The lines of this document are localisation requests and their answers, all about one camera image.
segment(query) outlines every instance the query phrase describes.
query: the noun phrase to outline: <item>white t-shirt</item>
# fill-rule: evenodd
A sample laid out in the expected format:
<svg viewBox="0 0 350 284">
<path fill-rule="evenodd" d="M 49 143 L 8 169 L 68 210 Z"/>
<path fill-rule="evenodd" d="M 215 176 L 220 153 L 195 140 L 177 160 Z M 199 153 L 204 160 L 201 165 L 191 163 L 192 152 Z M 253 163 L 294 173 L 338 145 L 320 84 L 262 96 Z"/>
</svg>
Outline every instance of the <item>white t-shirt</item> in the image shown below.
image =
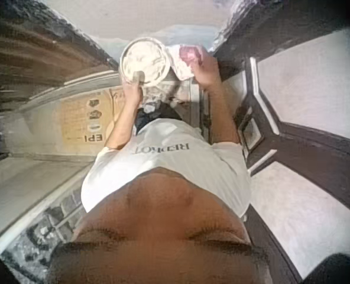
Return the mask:
<svg viewBox="0 0 350 284">
<path fill-rule="evenodd" d="M 239 217 L 251 196 L 242 147 L 232 142 L 212 146 L 183 121 L 157 119 L 118 151 L 104 147 L 82 186 L 89 212 L 112 192 L 156 167 L 180 173 L 223 200 Z"/>
</svg>

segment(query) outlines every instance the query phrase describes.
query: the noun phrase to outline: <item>man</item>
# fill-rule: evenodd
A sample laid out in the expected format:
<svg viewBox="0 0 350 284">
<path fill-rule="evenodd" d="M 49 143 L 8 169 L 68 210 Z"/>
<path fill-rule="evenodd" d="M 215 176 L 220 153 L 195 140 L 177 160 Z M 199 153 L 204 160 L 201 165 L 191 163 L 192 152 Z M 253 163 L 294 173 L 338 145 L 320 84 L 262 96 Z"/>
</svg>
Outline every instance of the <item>man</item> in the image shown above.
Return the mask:
<svg viewBox="0 0 350 284">
<path fill-rule="evenodd" d="M 141 89 L 125 106 L 82 188 L 88 212 L 53 253 L 49 283 L 272 283 L 239 219 L 249 177 L 216 59 L 191 62 L 209 94 L 211 146 L 176 119 L 131 135 Z"/>
</svg>

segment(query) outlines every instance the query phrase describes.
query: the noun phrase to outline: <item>red item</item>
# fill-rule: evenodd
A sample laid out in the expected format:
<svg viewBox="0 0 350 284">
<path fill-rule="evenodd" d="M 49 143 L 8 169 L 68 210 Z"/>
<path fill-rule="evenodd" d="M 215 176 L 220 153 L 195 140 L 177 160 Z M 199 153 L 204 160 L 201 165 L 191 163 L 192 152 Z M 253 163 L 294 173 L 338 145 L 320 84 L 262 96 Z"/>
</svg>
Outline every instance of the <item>red item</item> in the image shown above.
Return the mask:
<svg viewBox="0 0 350 284">
<path fill-rule="evenodd" d="M 202 57 L 197 47 L 181 46 L 179 49 L 179 56 L 182 61 L 187 64 L 187 66 L 189 66 L 195 60 L 197 60 L 199 64 L 202 62 Z"/>
</svg>

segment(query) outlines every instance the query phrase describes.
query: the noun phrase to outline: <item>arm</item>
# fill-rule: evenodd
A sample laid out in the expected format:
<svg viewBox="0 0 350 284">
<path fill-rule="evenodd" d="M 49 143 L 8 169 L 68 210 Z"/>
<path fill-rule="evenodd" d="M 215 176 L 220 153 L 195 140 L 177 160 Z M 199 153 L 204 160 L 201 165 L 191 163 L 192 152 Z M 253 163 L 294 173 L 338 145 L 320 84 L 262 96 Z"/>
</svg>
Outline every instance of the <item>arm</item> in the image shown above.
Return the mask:
<svg viewBox="0 0 350 284">
<path fill-rule="evenodd" d="M 203 62 L 194 61 L 192 72 L 200 86 L 208 93 L 210 117 L 212 120 L 212 140 L 218 142 L 240 143 L 237 130 L 228 108 L 225 90 L 222 86 L 217 60 L 203 52 Z"/>
<path fill-rule="evenodd" d="M 112 149 L 122 149 L 132 137 L 134 120 L 137 115 L 137 108 L 142 100 L 142 89 L 136 80 L 132 85 L 122 83 L 125 95 L 125 105 L 120 113 L 114 129 L 107 138 L 105 146 Z"/>
</svg>

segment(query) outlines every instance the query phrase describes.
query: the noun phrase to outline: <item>hand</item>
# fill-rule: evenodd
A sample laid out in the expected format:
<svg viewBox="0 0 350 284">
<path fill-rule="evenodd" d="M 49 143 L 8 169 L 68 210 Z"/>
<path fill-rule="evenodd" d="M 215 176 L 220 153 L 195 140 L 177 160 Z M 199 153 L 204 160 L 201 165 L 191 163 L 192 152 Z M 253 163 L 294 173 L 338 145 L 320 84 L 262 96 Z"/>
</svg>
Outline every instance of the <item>hand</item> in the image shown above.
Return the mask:
<svg viewBox="0 0 350 284">
<path fill-rule="evenodd" d="M 140 82 L 142 81 L 140 78 L 142 74 L 139 72 L 134 73 L 134 78 L 132 83 L 128 83 L 125 80 L 122 81 L 122 89 L 125 95 L 125 105 L 138 108 L 142 101 L 142 88 L 140 86 Z"/>
<path fill-rule="evenodd" d="M 195 79 L 204 89 L 211 89 L 214 87 L 220 87 L 222 84 L 220 72 L 218 69 L 217 59 L 210 56 L 203 48 L 202 50 L 202 62 L 194 60 L 191 62 L 190 67 Z"/>
</svg>

